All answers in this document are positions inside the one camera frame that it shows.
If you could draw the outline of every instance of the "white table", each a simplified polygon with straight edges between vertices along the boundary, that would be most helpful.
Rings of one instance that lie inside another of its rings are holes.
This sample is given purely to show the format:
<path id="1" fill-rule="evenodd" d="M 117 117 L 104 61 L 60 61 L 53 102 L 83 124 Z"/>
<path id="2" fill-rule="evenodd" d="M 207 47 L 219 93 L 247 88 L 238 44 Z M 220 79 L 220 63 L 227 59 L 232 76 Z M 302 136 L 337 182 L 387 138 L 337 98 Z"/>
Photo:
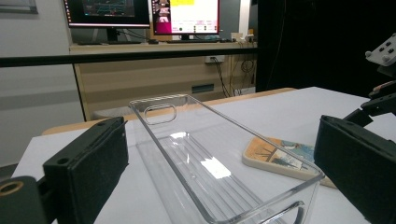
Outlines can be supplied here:
<path id="1" fill-rule="evenodd" d="M 367 98 L 313 87 L 213 107 L 264 136 L 314 145 L 321 115 L 343 118 L 367 101 Z M 392 131 L 395 126 L 396 118 L 388 114 L 374 117 L 374 122 L 366 128 L 396 141 Z M 127 123 L 130 165 L 95 223 L 170 223 L 161 203 L 153 197 L 156 191 L 148 184 L 151 183 L 149 175 L 135 150 L 132 128 L 132 124 Z M 42 164 L 84 131 L 34 137 L 13 177 L 41 178 Z M 320 186 L 309 223 L 368 222 L 339 190 Z"/>

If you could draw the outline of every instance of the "monitor screen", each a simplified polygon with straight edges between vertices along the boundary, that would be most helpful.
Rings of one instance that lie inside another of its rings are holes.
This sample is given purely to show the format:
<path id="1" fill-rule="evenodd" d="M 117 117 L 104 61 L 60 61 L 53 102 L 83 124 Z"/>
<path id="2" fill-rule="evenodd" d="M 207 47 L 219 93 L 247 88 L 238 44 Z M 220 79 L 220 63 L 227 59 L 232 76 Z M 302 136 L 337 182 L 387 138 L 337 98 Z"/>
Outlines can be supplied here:
<path id="1" fill-rule="evenodd" d="M 149 28 L 148 0 L 64 0 L 70 28 L 107 28 L 117 39 L 117 28 Z"/>
<path id="2" fill-rule="evenodd" d="M 151 0 L 155 35 L 219 34 L 219 0 Z"/>

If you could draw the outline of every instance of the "clear plastic bin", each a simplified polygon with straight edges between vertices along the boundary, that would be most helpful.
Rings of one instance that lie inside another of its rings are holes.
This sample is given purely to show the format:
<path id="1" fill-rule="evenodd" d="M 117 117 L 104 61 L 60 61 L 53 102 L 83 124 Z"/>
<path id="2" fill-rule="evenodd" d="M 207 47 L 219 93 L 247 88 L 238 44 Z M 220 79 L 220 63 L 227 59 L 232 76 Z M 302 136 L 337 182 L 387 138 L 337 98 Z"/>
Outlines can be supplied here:
<path id="1" fill-rule="evenodd" d="M 189 95 L 132 101 L 136 146 L 173 223 L 305 223 L 319 181 L 252 168 L 242 154 L 266 138 Z"/>

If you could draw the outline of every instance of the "white wall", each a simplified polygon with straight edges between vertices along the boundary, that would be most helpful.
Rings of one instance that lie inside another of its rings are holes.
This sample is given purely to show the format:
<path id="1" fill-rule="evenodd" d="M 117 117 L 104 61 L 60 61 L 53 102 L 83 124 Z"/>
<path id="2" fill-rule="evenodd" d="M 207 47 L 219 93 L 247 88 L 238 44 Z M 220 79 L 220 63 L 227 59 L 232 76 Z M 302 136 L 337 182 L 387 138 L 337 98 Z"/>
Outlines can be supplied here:
<path id="1" fill-rule="evenodd" d="M 35 1 L 38 15 L 0 13 L 0 57 L 68 54 L 61 0 Z M 46 129 L 82 121 L 72 65 L 0 68 L 0 167 Z"/>

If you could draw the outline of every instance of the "table surface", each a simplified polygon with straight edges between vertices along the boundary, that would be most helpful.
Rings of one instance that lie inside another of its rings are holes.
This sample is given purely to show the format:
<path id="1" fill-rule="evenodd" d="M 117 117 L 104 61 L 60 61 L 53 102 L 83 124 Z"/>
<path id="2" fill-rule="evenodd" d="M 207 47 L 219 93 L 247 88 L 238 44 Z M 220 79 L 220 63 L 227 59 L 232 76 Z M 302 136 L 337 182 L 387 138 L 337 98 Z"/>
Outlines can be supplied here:
<path id="1" fill-rule="evenodd" d="M 207 102 L 207 104 L 261 135 L 313 146 L 321 115 L 343 118 L 367 101 L 367 98 L 312 87 L 300 90 L 282 89 L 260 92 Z M 392 134 L 396 125 L 394 116 L 389 114 L 373 119 L 374 122 L 366 126 L 366 129 L 386 139 L 396 141 Z M 95 121 L 91 121 L 57 127 L 46 130 L 45 135 L 34 137 L 26 148 L 13 177 L 30 175 L 36 179 L 41 178 L 44 175 L 41 165 L 94 123 Z M 132 127 L 128 124 L 126 131 L 132 132 Z M 135 140 L 129 138 L 128 146 L 134 146 L 134 144 Z M 152 207 L 152 201 L 144 198 L 144 192 L 148 187 L 143 185 L 143 182 L 149 180 L 139 178 L 149 177 L 142 177 L 139 174 L 138 167 L 136 167 L 139 161 L 136 160 L 136 155 L 137 153 L 130 149 L 130 165 L 95 223 L 131 222 L 131 216 L 133 216 L 133 223 L 163 222 L 161 211 L 153 213 L 156 208 Z M 338 189 L 320 186 L 308 223 L 364 224 L 369 222 Z"/>

